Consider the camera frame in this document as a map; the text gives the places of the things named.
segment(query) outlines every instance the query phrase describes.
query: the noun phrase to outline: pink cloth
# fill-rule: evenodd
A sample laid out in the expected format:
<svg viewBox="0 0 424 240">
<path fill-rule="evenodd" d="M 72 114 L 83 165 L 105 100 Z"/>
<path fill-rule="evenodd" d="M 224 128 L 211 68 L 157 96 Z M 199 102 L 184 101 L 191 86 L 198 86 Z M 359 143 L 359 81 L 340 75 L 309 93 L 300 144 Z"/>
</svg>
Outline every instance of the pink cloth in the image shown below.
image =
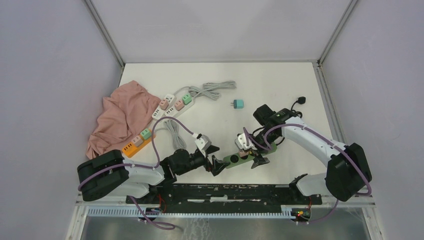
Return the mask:
<svg viewBox="0 0 424 240">
<path fill-rule="evenodd" d="M 98 127 L 88 139 L 86 155 L 93 159 L 114 149 L 121 150 L 152 120 L 161 100 L 131 81 L 103 98 L 103 113 L 97 118 Z"/>
</svg>

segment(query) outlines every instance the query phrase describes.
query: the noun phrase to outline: white table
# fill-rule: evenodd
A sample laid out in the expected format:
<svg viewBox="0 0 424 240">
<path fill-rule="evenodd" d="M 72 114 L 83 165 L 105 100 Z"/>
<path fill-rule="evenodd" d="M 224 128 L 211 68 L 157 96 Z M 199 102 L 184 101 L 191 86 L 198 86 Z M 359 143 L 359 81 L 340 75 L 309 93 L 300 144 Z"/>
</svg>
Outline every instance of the white table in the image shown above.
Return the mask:
<svg viewBox="0 0 424 240">
<path fill-rule="evenodd" d="M 237 89 L 219 89 L 222 96 L 216 101 L 205 96 L 197 97 L 194 106 L 178 117 L 191 131 L 207 135 L 213 145 L 220 147 L 220 151 L 214 153 L 218 159 L 237 151 L 234 140 L 238 133 L 242 133 L 242 127 L 250 133 L 260 127 L 253 117 L 259 106 L 267 104 L 274 111 L 289 109 L 300 96 L 306 97 L 306 103 L 297 104 L 295 109 L 303 112 L 303 120 L 323 135 L 332 136 L 314 69 L 308 62 L 129 63 L 125 65 L 120 85 L 132 80 L 161 99 L 184 86 L 201 87 L 207 82 L 236 81 Z M 181 98 L 186 93 L 187 90 L 181 91 L 177 96 Z M 244 108 L 234 109 L 230 105 L 234 99 L 243 99 Z M 182 127 L 179 132 L 187 143 L 187 150 L 193 153 L 196 149 L 193 137 Z M 166 130 L 156 133 L 155 144 L 161 160 L 175 151 L 170 136 Z M 255 169 L 251 169 L 251 161 L 224 169 L 214 177 L 199 167 L 177 176 L 177 182 L 288 184 L 301 174 L 326 171 L 318 159 L 290 140 L 284 141 L 275 153 L 266 157 L 270 163 Z M 157 161 L 151 144 L 131 159 L 144 163 Z"/>
</svg>

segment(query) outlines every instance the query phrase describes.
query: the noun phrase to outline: white power strip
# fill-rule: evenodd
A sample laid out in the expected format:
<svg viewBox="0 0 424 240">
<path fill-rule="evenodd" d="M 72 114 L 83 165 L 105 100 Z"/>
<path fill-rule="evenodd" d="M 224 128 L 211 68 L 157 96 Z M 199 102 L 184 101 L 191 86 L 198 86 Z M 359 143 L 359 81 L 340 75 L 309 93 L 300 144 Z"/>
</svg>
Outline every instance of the white power strip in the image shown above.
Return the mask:
<svg viewBox="0 0 424 240">
<path fill-rule="evenodd" d="M 181 110 L 177 111 L 175 109 L 175 106 L 172 106 L 170 109 L 168 109 L 165 112 L 165 116 L 167 117 L 174 117 L 177 118 L 178 116 L 180 116 L 182 113 L 184 113 L 185 111 L 187 111 L 187 109 L 189 109 L 191 106 L 193 106 L 195 104 L 195 99 L 192 98 L 191 102 L 187 105 L 185 105 Z"/>
<path fill-rule="evenodd" d="M 168 101 L 168 108 L 169 107 L 174 107 L 174 102 L 175 102 L 175 96 L 173 94 L 168 93 L 167 95 L 165 95 L 165 97 L 163 99 L 166 99 Z M 151 117 L 154 120 L 159 120 L 162 118 L 162 116 L 164 115 L 165 110 L 162 110 L 161 106 L 157 106 L 156 110 L 153 112 L 153 114 L 151 115 Z"/>
</svg>

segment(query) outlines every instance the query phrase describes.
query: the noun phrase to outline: white wall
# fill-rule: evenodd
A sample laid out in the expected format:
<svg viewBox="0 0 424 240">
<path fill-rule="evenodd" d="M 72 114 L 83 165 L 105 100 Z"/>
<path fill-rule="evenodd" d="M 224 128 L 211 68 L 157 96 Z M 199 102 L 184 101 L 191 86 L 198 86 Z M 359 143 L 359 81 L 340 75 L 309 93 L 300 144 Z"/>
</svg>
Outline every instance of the white wall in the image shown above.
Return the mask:
<svg viewBox="0 0 424 240">
<path fill-rule="evenodd" d="M 60 240 L 120 68 L 81 0 L 2 0 L 0 24 L 0 238 Z"/>
<path fill-rule="evenodd" d="M 93 0 L 127 63 L 315 60 L 349 0 Z"/>
<path fill-rule="evenodd" d="M 362 0 L 323 65 L 361 144 L 386 239 L 423 239 L 424 1 Z"/>
</svg>

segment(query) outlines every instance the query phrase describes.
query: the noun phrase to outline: black power plug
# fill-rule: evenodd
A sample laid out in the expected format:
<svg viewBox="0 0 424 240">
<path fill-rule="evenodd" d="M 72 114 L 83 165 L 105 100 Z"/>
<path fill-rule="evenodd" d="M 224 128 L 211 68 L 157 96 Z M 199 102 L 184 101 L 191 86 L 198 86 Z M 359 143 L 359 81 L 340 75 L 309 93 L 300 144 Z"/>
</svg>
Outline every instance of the black power plug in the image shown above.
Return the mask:
<svg viewBox="0 0 424 240">
<path fill-rule="evenodd" d="M 297 101 L 296 101 L 298 104 L 304 104 L 304 103 L 306 103 L 306 97 L 304 97 L 304 96 L 300 96 L 298 99 L 297 99 Z"/>
</svg>

